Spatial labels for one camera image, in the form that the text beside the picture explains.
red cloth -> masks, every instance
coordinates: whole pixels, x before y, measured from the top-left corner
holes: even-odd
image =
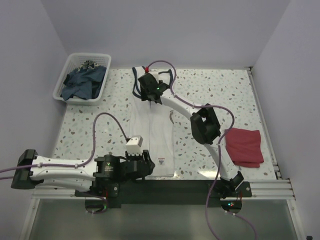
[[[259,130],[232,128],[225,136],[226,150],[233,163],[247,168],[259,168],[264,162]]]

white plastic basket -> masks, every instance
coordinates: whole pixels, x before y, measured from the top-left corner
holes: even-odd
[[[75,68],[80,67],[80,65],[87,60],[95,61],[98,65],[106,67],[99,96],[95,99],[88,99],[88,100],[84,100],[74,96],[73,98],[69,98],[67,101],[64,101],[64,99],[61,97],[61,92],[62,92],[62,89],[65,87],[64,81],[67,77],[67,74],[70,73]],[[98,105],[105,88],[110,63],[111,63],[111,56],[109,56],[108,54],[83,53],[83,52],[72,53],[67,58],[64,64],[63,70],[58,79],[58,82],[55,85],[55,88],[52,94],[53,98],[56,100],[64,101],[67,104],[73,104],[73,105]]]

metal frame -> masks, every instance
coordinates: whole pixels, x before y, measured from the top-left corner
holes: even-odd
[[[257,91],[254,84],[251,68],[245,68],[245,69],[247,70],[247,73],[249,76],[253,95],[255,98],[255,102],[257,104],[257,109],[258,109],[260,118],[261,118],[263,130],[265,133],[265,137],[267,139],[268,148],[271,153],[273,168],[278,180],[249,180],[248,182],[250,182],[252,197],[245,198],[244,201],[287,200],[288,209],[290,212],[290,216],[293,222],[296,235],[299,240],[305,240],[307,235],[304,231],[301,218],[297,211],[295,195],[292,189],[291,182],[289,179],[282,180],[281,178],[279,166],[273,150],[268,128],[266,125],[266,121],[261,109],[259,98],[257,96]],[[35,221],[35,217],[37,214],[37,210],[39,207],[40,199],[78,199],[78,200],[84,199],[83,197],[75,197],[74,193],[75,191],[73,189],[66,189],[66,188],[59,188],[59,187],[53,188],[51,186],[42,186],[35,189],[31,197],[32,200],[25,218],[25,222],[24,222],[19,240],[29,239],[31,230]]]
[[[245,200],[294,200],[294,192],[289,180],[249,180],[252,197]],[[76,197],[75,190],[66,188],[53,188],[52,186],[38,187],[32,194],[33,199],[94,199],[92,197]]]
[[[164,106],[168,106],[169,108],[177,111],[178,113],[182,114],[184,117],[186,117],[187,119],[191,119],[191,117],[193,116],[193,113],[196,113],[198,110],[188,106],[187,104],[185,104],[184,102],[180,101],[179,99],[177,99],[175,97],[174,94],[172,94],[172,92],[167,89],[163,92],[163,94],[161,95],[161,102]],[[216,165],[219,164],[219,155],[216,152],[216,146],[218,144],[218,138],[216,138],[213,141],[213,144],[207,144],[205,143],[204,146],[205,148],[209,151],[213,161],[215,162]],[[227,150],[225,149],[225,147],[221,147],[221,166],[220,166],[220,177],[222,179],[225,179],[227,181],[229,181],[230,179],[233,179],[235,176],[237,176],[238,174],[238,168],[235,166],[235,164],[232,162],[229,153],[227,152]]]
[[[31,199],[31,203],[26,213],[24,224],[22,227],[22,231],[19,237],[19,240],[28,240],[31,234],[32,227],[34,225],[38,207],[39,207],[40,199],[33,198]]]

clothing label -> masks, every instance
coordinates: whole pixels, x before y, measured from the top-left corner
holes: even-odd
[[[164,157],[159,157],[158,158],[158,164],[159,165],[164,165],[165,164],[165,158]]]

speckled tabletop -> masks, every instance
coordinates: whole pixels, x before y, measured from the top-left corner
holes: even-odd
[[[131,94],[134,75],[131,69],[110,69],[98,106],[68,105],[54,151],[60,159],[85,159],[92,151],[92,125],[101,112],[113,114],[129,132]],[[178,69],[174,89],[177,94],[199,104],[229,108],[235,115],[235,128],[259,130],[264,163],[260,168],[239,167],[246,180],[275,180],[272,158],[256,107],[246,70]],[[231,117],[215,110],[222,127]],[[217,166],[206,148],[192,139],[189,121],[178,112],[173,114],[175,174],[169,179],[214,179]],[[103,115],[96,125],[96,156],[124,156],[125,141],[117,124]]]

